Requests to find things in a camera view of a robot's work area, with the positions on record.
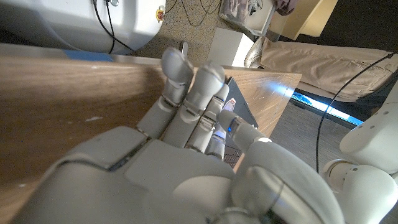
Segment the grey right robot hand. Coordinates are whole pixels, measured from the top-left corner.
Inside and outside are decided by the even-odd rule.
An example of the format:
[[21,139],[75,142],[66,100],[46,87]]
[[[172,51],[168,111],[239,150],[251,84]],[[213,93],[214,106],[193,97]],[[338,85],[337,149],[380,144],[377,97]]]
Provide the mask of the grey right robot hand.
[[326,182],[223,108],[223,67],[178,49],[136,128],[74,147],[45,173],[14,223],[343,223]]

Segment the bystander person hand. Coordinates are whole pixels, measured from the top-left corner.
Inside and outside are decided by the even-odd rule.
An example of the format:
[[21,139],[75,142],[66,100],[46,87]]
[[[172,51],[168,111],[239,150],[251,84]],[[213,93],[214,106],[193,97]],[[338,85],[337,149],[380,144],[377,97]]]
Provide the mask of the bystander person hand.
[[281,16],[288,16],[291,14],[299,0],[275,0],[275,10]]

